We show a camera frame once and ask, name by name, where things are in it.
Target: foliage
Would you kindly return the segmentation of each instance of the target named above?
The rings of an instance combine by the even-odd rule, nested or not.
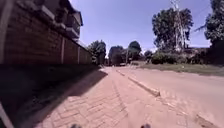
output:
[[[127,61],[127,63],[130,63],[130,58],[132,59],[132,53],[130,52],[130,50],[128,49],[124,49],[122,50],[122,53],[121,53],[121,56],[122,56],[122,62],[125,62]]]
[[[142,53],[139,53],[139,61],[144,61],[145,60],[145,56]]]
[[[122,52],[124,51],[124,48],[122,46],[113,46],[110,48],[109,51],[109,61],[112,65],[119,65],[123,62],[122,59]]]
[[[132,41],[128,46],[128,55],[132,58],[132,60],[138,60],[139,53],[141,51],[141,46],[137,41]]]
[[[212,13],[206,19],[205,37],[214,44],[224,40],[224,1],[211,0]]]
[[[184,9],[179,12],[180,20],[185,32],[185,37],[189,40],[190,29],[193,26],[191,11]],[[175,25],[177,11],[172,8],[162,10],[152,18],[153,32],[156,35],[154,44],[158,49],[175,50],[176,46],[183,47],[180,43],[181,33],[177,33],[178,26]]]
[[[139,66],[139,63],[134,61],[134,62],[131,62],[131,65]]]
[[[152,63],[153,64],[174,64],[177,63],[178,56],[175,54],[169,53],[156,53],[152,56]]]
[[[144,56],[146,59],[150,59],[152,57],[152,52],[150,50],[145,51]]]
[[[205,64],[206,63],[206,52],[202,51],[195,54],[193,57],[188,59],[188,63],[190,64]]]
[[[164,64],[164,65],[154,65],[148,64],[143,65],[142,68],[157,69],[157,70],[168,70],[175,72],[189,72],[197,73],[200,75],[216,75],[224,76],[224,67],[212,66],[212,65],[192,65],[192,64]]]
[[[207,50],[205,61],[209,64],[224,65],[224,41],[213,43]]]
[[[178,64],[186,64],[188,63],[188,58],[187,57],[183,57],[181,55],[176,55],[177,56],[177,63]]]
[[[87,48],[93,55],[93,58],[96,58],[97,64],[103,64],[106,56],[106,44],[104,41],[94,41]]]

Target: utility pole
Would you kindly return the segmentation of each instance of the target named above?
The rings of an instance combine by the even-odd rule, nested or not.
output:
[[[129,48],[127,48],[127,52],[126,52],[126,65],[128,65],[128,50],[129,50]]]
[[[171,4],[173,6],[173,9],[175,12],[177,12],[175,16],[175,21],[174,21],[174,27],[176,28],[175,30],[175,38],[176,38],[176,44],[177,44],[177,49],[182,50],[182,48],[185,49],[185,32],[183,30],[183,25],[181,21],[181,16],[180,16],[180,10],[179,10],[179,5],[178,2],[179,0],[170,0]]]

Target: bush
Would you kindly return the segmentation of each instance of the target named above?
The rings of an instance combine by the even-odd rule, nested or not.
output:
[[[197,54],[195,54],[192,57],[187,58],[187,63],[188,64],[206,64],[206,52],[202,51]]]
[[[122,63],[122,61],[123,61],[122,55],[119,53],[115,53],[111,58],[112,65],[115,66],[119,66]]]
[[[153,64],[174,64],[177,63],[178,55],[170,54],[170,53],[156,53],[152,56]]]
[[[177,63],[178,64],[186,64],[188,62],[187,57],[183,57],[181,55],[177,55]]]

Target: paved path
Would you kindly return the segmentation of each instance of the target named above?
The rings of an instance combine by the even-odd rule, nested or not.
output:
[[[117,70],[159,90],[163,98],[180,110],[199,114],[224,127],[224,78],[138,68]]]
[[[107,75],[85,89],[99,72]],[[64,94],[64,100],[49,112],[35,128],[200,128],[189,117],[164,105],[113,68],[96,71],[78,82]]]

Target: curb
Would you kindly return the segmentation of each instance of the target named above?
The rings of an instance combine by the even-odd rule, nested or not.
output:
[[[213,123],[206,120],[200,115],[196,115],[195,122],[201,125],[203,128],[219,128],[218,126],[214,125]]]
[[[128,76],[126,76],[125,74],[121,73],[120,71],[116,70],[117,73],[119,73],[120,75],[122,76],[125,76],[127,77],[130,81],[132,81],[133,83],[135,83],[136,85],[138,85],[139,87],[141,87],[142,89],[144,89],[145,91],[149,92],[151,95],[153,95],[154,97],[159,97],[161,96],[160,95],[160,91],[158,90],[155,90],[155,89],[152,89],[152,88],[149,88],[147,87],[145,84],[142,84],[141,82],[133,79],[133,78],[130,78]]]

